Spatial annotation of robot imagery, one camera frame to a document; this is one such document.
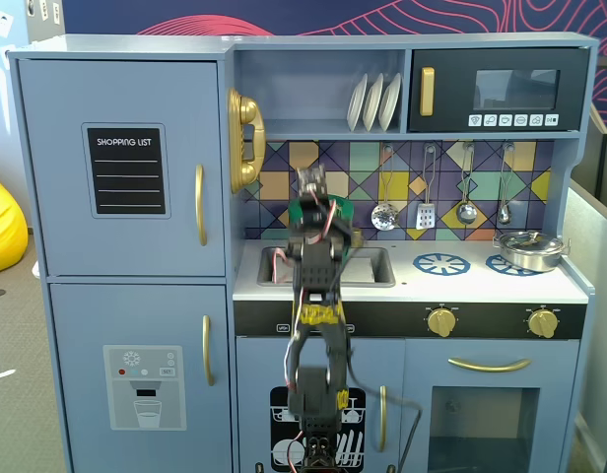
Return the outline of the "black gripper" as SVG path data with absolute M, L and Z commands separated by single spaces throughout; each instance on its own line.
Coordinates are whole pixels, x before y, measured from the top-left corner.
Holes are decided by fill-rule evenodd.
M 338 238 L 353 245 L 353 203 L 328 195 L 325 166 L 297 169 L 298 197 L 288 207 L 288 246 Z

